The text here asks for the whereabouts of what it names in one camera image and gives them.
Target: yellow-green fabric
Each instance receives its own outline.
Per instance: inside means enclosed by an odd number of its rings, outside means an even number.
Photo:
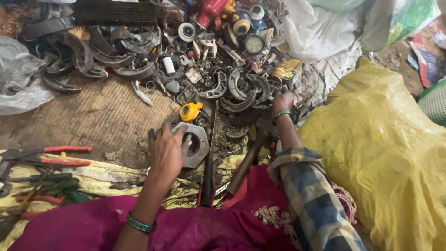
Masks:
[[[446,250],[446,129],[400,74],[362,59],[298,135],[354,197],[381,250]]]

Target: red bottle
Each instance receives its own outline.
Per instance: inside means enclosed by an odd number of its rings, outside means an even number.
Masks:
[[[195,23],[207,29],[210,22],[220,16],[227,0],[203,0]]]

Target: bangle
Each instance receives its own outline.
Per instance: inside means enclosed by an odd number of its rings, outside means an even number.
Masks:
[[[276,115],[274,116],[274,121],[277,119],[278,116],[280,116],[282,114],[291,114],[291,111],[288,109],[281,110],[280,112],[276,113]]]
[[[151,233],[155,232],[155,230],[157,229],[157,221],[154,220],[153,225],[148,226],[148,225],[138,221],[137,219],[135,219],[132,216],[131,211],[127,214],[127,223],[145,234],[151,234]]]

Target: checkered shirt sleeve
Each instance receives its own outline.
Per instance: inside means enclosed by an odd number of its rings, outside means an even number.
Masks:
[[[289,148],[277,154],[267,171],[276,184],[283,183],[302,250],[365,251],[322,169],[320,155],[307,148]]]

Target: hexagonal nut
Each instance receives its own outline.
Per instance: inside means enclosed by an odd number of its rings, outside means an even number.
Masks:
[[[188,128],[184,133],[183,140],[187,134],[192,134],[192,145],[189,147],[188,155],[183,167],[195,168],[209,153],[209,141],[207,140],[204,128],[198,125],[180,122],[172,129],[172,132],[175,132],[179,127],[184,125],[188,126]]]

